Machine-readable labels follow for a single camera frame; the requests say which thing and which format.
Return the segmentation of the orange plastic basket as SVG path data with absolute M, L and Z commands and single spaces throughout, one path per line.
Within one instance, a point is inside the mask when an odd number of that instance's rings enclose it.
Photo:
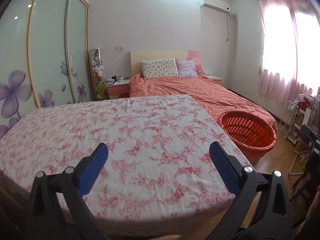
M 217 123 L 252 165 L 270 152 L 277 141 L 273 127 L 251 113 L 227 111 L 219 116 Z

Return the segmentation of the floral pink white cloth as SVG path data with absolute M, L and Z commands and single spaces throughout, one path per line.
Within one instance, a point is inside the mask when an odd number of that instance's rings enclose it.
M 231 204 L 209 156 L 218 142 L 248 160 L 188 95 L 42 108 L 1 139 L 1 185 L 27 199 L 38 171 L 62 172 L 105 143 L 109 156 L 85 203 L 116 235 L 147 235 L 199 223 Z

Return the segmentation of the coral pink duvet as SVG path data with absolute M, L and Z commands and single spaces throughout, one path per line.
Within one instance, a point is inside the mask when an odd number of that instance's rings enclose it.
M 129 81 L 130 97 L 188 94 L 215 121 L 227 111 L 243 111 L 257 115 L 277 130 L 274 117 L 263 107 L 218 85 L 204 74 L 198 77 L 158 77 L 145 79 L 140 74 Z

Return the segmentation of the right side nightstand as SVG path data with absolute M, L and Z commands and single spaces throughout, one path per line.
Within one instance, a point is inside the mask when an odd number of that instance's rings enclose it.
M 217 83 L 218 85 L 222 85 L 222 78 L 217 77 L 215 75 L 208 75 L 207 77 L 213 82 Z

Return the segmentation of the pink white nightstand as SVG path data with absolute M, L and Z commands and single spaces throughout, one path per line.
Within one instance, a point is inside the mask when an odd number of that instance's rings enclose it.
M 107 85 L 109 99 L 128 98 L 130 96 L 129 83 L 129 80 L 123 80 L 112 85 Z

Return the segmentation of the pink curtain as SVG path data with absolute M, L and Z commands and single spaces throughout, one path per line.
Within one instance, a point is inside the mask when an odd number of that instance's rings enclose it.
M 258 90 L 281 105 L 319 94 L 319 13 L 308 0 L 256 0 L 262 23 Z

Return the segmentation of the floral glass wardrobe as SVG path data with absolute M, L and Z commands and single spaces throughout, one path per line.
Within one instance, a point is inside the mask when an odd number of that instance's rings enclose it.
M 1 0 L 1 135 L 38 109 L 93 100 L 88 0 Z

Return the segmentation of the plush toy display column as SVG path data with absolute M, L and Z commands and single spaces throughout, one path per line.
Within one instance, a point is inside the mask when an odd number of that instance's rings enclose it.
M 90 50 L 92 83 L 97 100 L 108 99 L 107 84 L 105 81 L 105 69 L 101 56 L 102 48 Z

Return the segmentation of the striped pink pillow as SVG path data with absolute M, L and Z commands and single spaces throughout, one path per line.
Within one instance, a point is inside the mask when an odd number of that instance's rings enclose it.
M 179 77 L 198 77 L 196 72 L 196 61 L 176 59 L 176 65 Z

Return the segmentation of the beige pink headboard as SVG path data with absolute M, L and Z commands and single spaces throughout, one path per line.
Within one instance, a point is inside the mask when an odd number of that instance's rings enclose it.
M 138 73 L 142 74 L 142 61 L 152 61 L 161 59 L 180 59 L 180 60 L 195 60 L 196 70 L 201 70 L 201 55 L 199 51 L 194 50 L 148 50 L 148 51 L 131 51 L 131 75 Z

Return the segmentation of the floral white pillow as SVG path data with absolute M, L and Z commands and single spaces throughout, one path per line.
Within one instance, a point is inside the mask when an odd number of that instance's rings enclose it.
M 143 76 L 145 79 L 178 76 L 178 70 L 175 59 L 142 61 L 141 65 Z

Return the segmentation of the white air conditioner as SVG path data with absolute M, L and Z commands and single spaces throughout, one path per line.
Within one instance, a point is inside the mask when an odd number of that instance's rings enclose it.
M 224 14 L 229 14 L 231 7 L 228 3 L 222 0 L 199 0 L 200 6 L 213 9 Z

